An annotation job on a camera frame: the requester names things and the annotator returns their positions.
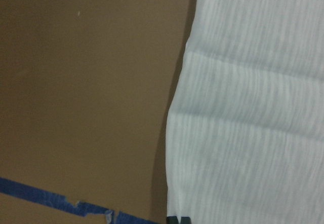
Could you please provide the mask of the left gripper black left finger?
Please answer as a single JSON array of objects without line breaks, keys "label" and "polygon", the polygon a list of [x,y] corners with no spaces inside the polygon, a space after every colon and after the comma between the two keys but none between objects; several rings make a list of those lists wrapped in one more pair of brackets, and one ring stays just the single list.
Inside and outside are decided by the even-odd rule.
[{"label": "left gripper black left finger", "polygon": [[177,216],[168,216],[166,218],[166,223],[167,224],[179,224]]}]

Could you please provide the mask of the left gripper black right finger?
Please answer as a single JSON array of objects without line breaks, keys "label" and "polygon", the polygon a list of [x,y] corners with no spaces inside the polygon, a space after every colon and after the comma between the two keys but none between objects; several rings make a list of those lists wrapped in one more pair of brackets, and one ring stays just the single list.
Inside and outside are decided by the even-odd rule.
[{"label": "left gripper black right finger", "polygon": [[190,224],[190,217],[182,216],[180,220],[180,224]]}]

